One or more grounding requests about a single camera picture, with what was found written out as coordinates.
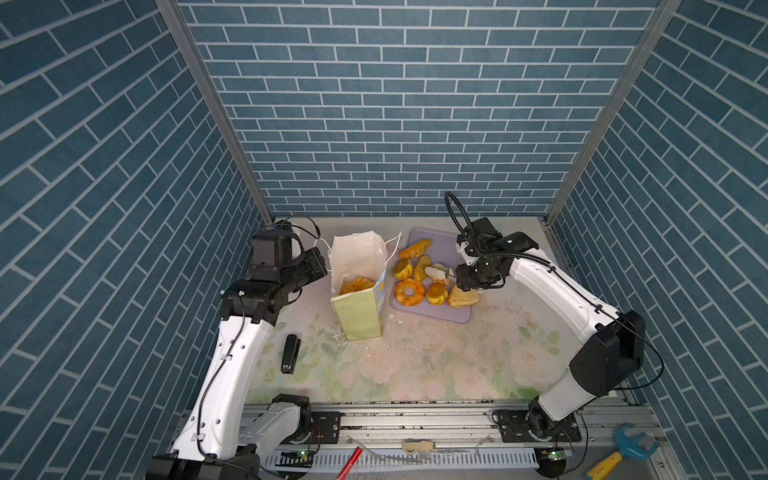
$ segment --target red pen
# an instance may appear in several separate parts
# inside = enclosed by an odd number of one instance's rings
[[[350,458],[346,465],[344,465],[344,468],[342,469],[341,473],[339,473],[339,476],[336,477],[336,480],[344,480],[344,477],[346,477],[346,474],[349,473],[349,470],[352,470],[352,466],[355,465],[355,462],[357,462],[357,459],[360,458],[361,454],[362,449],[357,447],[355,453],[352,454],[352,458]]]

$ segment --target floral tablecloth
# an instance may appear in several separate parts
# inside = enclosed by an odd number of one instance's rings
[[[575,335],[527,287],[508,282],[482,294],[472,320],[457,325],[394,310],[382,314],[383,335],[347,342],[329,301],[329,278],[305,287],[280,314],[257,363],[248,403],[280,393],[313,402],[532,399],[565,372]],[[295,373],[280,372],[285,338],[301,347]]]

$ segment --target blue brick wall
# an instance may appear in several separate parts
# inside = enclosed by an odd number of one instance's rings
[[[143,478],[253,202],[152,0],[0,3],[0,478]]]
[[[541,215],[657,0],[182,2],[278,214]]]
[[[641,398],[691,478],[768,467],[766,23],[684,0],[556,221],[579,279],[649,320],[667,373]]]

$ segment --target purple tray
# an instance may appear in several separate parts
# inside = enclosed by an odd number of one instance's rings
[[[456,251],[456,233],[444,232],[442,230],[433,230],[431,228],[416,227],[411,229],[411,233],[408,235],[408,242],[402,248],[405,250],[416,242],[419,242],[425,238],[429,238],[432,241],[432,245],[429,246],[426,255],[429,255],[429,259],[432,263],[441,263],[448,268],[456,270],[456,266],[463,263],[462,256]],[[415,266],[417,259],[411,259]],[[422,285],[426,289],[432,285],[432,279],[427,278],[422,281]],[[448,291],[451,291],[453,283],[446,286]],[[448,302],[443,303],[440,306],[434,306],[427,299],[424,299],[417,306],[403,306],[400,302],[395,300],[395,290],[392,289],[392,296],[389,298],[389,304],[395,310],[401,312],[415,313],[416,315],[428,316],[429,318],[445,320],[453,323],[468,323],[472,319],[472,307],[463,306],[461,308],[453,308],[448,306]]]

